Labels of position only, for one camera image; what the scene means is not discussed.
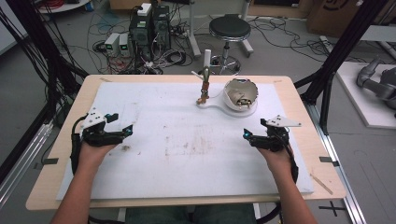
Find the human hand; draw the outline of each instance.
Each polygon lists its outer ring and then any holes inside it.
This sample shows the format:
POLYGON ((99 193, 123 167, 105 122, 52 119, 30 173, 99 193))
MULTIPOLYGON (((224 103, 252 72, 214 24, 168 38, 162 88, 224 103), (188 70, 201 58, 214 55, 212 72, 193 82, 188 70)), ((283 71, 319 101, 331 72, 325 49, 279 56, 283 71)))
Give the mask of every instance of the human hand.
POLYGON ((291 176, 290 156, 285 148, 277 152, 264 148, 258 148, 258 150, 267 160, 268 168, 272 172, 274 178, 291 176))
POLYGON ((88 143, 82 142, 78 158, 78 170, 84 169, 96 172, 107 152, 116 146, 92 147, 88 143))

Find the wooden table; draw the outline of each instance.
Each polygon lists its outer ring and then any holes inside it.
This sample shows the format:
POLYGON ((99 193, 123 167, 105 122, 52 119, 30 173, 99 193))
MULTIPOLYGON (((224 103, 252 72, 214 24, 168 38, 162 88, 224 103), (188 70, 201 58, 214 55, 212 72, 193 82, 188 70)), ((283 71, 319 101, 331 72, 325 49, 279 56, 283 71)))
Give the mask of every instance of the wooden table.
MULTIPOLYGON (((234 77, 212 76, 211 83, 226 83, 234 77)), ((272 83, 288 119, 298 120, 303 127, 293 130, 294 137, 302 154, 308 173, 311 175, 315 192, 304 195, 306 200, 342 199, 346 196, 343 184, 331 162, 321 162, 319 157, 328 157, 317 131, 307 114, 300 96, 288 77, 248 76, 255 83, 272 83)), ((87 113, 95 94, 103 82, 178 82, 193 83, 200 80, 189 76, 111 76, 91 75, 81 87, 78 97, 62 127, 49 158, 59 158, 57 164, 45 165, 26 203, 29 210, 57 209, 60 201, 56 195, 63 180, 65 166, 71 150, 70 133, 74 122, 87 113)), ((277 196, 252 195, 233 197, 199 197, 168 199, 123 199, 92 200, 91 207, 130 207, 151 205, 204 204, 204 203, 265 203, 275 202, 277 196)))

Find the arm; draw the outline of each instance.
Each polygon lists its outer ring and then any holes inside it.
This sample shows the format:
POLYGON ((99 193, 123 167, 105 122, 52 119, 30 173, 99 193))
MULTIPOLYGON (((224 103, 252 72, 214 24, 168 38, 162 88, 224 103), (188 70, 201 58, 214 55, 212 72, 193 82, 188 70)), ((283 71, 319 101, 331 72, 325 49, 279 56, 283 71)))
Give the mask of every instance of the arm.
POLYGON ((290 158, 286 150, 272 152, 259 148, 259 151, 274 176, 285 223, 317 223, 291 177, 290 158))
POLYGON ((114 145, 91 147, 86 143, 82 144, 75 176, 51 223, 87 223, 92 183, 99 165, 112 148, 114 145))

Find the forearm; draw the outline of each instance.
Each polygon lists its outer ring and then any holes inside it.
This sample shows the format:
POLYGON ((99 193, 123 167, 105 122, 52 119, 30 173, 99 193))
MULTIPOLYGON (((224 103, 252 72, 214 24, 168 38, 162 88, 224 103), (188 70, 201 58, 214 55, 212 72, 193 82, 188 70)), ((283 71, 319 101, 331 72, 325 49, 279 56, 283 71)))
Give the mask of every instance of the forearm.
POLYGON ((84 169, 76 171, 51 223, 87 223, 95 174, 96 171, 84 169))
POLYGON ((279 191, 283 218, 286 224, 317 223, 300 191, 294 184, 291 175, 276 176, 276 185, 279 191))

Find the stool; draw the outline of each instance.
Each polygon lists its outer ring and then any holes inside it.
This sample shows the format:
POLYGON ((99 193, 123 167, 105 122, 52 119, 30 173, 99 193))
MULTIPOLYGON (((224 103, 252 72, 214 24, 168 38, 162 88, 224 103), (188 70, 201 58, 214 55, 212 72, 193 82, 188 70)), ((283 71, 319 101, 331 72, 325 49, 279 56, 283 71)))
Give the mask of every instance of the stool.
POLYGON ((224 16, 210 22, 209 32, 216 38, 225 40, 222 55, 213 56, 211 59, 212 71, 221 75, 225 70, 229 70, 233 75, 237 75, 241 70, 241 63, 228 55, 230 42, 242 42, 247 39, 250 36, 250 25, 238 17, 224 16))

